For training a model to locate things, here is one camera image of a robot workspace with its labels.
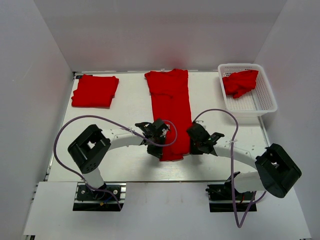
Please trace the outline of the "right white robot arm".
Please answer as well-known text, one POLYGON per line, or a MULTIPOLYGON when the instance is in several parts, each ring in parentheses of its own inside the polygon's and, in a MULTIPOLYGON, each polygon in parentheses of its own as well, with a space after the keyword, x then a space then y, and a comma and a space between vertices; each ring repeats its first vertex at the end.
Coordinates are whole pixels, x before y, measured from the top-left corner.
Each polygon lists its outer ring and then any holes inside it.
POLYGON ((222 133, 209 134, 199 123, 193 123, 186 132, 191 140, 192 154, 234 159, 255 169, 234 173, 234 182, 225 187, 226 195, 233 200, 254 191, 266 191, 284 198, 302 176, 302 171, 279 144, 273 143, 269 147, 241 145, 222 133))

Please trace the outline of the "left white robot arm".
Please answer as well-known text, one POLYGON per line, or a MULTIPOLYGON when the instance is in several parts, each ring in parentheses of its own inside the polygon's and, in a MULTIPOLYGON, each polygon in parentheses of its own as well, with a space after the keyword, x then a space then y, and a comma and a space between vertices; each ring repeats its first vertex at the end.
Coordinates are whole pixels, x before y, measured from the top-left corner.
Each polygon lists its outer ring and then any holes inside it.
POLYGON ((102 130, 97 125, 89 125, 67 148, 73 161, 78 166, 84 180, 89 184, 88 193, 99 200, 105 196, 106 187, 99 165, 108 151, 129 147, 147 146, 147 153, 157 158, 163 155, 170 124, 161 119, 155 122, 136 123, 134 129, 102 130))

